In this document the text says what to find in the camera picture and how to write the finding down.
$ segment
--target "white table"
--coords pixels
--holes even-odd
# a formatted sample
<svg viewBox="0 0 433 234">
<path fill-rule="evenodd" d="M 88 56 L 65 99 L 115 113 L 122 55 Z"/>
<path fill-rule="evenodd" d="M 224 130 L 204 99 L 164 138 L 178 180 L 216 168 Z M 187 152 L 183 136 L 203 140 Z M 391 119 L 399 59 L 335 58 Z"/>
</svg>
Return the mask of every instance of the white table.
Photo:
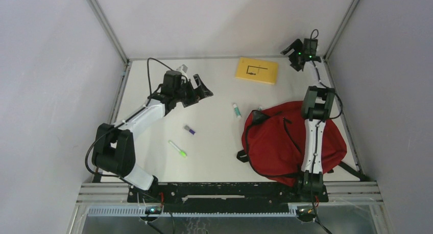
<svg viewBox="0 0 433 234">
<path fill-rule="evenodd" d="M 270 181 L 257 175 L 248 163 L 236 159 L 242 149 L 241 135 L 245 119 L 258 106 L 265 109 L 288 101 L 303 100 L 307 87 L 316 85 L 317 77 L 306 65 L 304 72 L 296 72 L 286 58 L 264 58 L 279 63 L 275 85 L 240 80 L 234 77 L 238 58 L 224 59 L 178 59 L 163 62 L 173 69 L 182 64 L 188 67 L 187 74 L 199 74 L 214 96 L 198 104 L 183 108 L 179 103 L 166 117 L 155 122 L 135 141 L 136 161 L 147 172 L 158 177 L 160 182 L 253 182 Z M 329 85 L 324 65 L 318 64 L 322 81 Z M 162 83 L 167 69 L 155 61 L 150 63 L 153 90 Z M 123 119 L 142 105 L 149 95 L 145 60 L 132 62 L 125 92 L 117 118 Z M 232 104 L 236 103 L 242 114 L 237 119 Z M 338 114 L 334 102 L 331 116 Z M 334 120 L 346 142 L 347 155 L 344 162 L 355 168 L 352 151 L 341 119 Z M 183 129 L 193 128 L 193 136 Z M 185 150 L 188 157 L 181 157 L 168 144 L 173 140 Z M 358 181 L 340 167 L 334 173 L 325 174 L 325 181 Z M 118 181 L 103 177 L 102 182 Z"/>
</svg>

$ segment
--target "purple marker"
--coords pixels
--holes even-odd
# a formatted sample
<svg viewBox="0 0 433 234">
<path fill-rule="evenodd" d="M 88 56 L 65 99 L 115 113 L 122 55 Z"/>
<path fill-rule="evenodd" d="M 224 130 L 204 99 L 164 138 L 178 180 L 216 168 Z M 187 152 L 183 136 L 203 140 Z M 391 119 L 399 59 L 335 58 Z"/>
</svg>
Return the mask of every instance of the purple marker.
<svg viewBox="0 0 433 234">
<path fill-rule="evenodd" d="M 188 127 L 188 125 L 185 125 L 185 127 L 183 127 L 186 131 L 190 132 L 192 135 L 194 135 L 196 132 L 194 130 L 192 130 L 190 127 Z"/>
</svg>

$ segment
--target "backpack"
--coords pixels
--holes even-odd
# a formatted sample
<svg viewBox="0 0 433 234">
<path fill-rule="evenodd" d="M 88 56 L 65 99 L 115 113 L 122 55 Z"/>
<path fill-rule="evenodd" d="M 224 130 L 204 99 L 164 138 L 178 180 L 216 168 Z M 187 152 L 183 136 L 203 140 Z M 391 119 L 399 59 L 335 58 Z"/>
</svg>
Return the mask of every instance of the backpack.
<svg viewBox="0 0 433 234">
<path fill-rule="evenodd" d="M 259 175 L 294 186 L 300 175 L 305 153 L 305 119 L 301 116 L 302 101 L 287 102 L 263 111 L 253 110 L 242 134 L 243 150 L 237 159 L 249 162 Z M 332 120 L 323 131 L 323 174 L 338 165 L 362 181 L 368 178 L 341 162 L 347 148 Z"/>
</svg>

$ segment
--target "yellow box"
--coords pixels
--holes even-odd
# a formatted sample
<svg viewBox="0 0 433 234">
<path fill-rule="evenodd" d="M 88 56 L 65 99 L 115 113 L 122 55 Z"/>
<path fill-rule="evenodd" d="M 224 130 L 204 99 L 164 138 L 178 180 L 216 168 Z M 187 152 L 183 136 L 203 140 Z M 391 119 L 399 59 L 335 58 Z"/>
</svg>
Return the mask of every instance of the yellow box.
<svg viewBox="0 0 433 234">
<path fill-rule="evenodd" d="M 240 58 L 236 78 L 275 84 L 278 76 L 278 63 L 259 59 Z"/>
</svg>

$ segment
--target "green marker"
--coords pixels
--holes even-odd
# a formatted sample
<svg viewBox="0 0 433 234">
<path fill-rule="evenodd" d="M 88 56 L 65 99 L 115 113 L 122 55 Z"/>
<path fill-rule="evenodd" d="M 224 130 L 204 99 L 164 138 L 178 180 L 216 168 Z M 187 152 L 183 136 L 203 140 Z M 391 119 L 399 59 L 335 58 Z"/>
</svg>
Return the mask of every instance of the green marker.
<svg viewBox="0 0 433 234">
<path fill-rule="evenodd" d="M 186 152 L 182 151 L 178 146 L 176 146 L 176 144 L 173 143 L 173 141 L 169 141 L 169 144 L 172 145 L 179 152 L 181 156 L 186 157 Z"/>
</svg>

